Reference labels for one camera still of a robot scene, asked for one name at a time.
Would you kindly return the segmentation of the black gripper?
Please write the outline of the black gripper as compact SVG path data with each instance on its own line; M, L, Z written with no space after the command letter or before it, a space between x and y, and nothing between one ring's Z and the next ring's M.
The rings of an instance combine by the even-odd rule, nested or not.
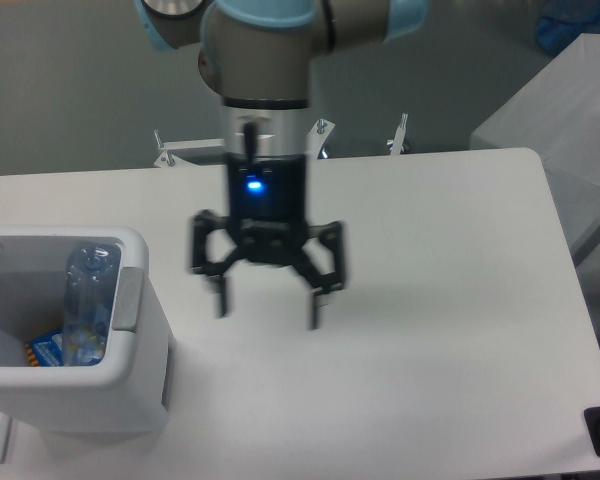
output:
M191 219L190 272L204 276L218 299L218 317L229 314L226 274L240 260L292 266L310 287L308 327L320 327L321 300L344 290L348 275L345 224L334 221L309 228L309 237L332 255L332 270L321 273L304 250L308 240L306 210L307 157L225 156L229 216L201 210ZM216 231L227 231L235 247L221 261L211 261L208 247Z

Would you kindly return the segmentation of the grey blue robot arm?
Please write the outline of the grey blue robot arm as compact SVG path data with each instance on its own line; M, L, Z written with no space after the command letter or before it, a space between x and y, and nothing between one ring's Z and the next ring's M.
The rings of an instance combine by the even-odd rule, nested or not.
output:
M344 226L306 218L313 59L417 30L425 1L139 1L159 50L199 45L198 69L221 100L228 212L192 218L191 271L229 311L239 261L290 267L310 290L311 328L327 295L347 285Z

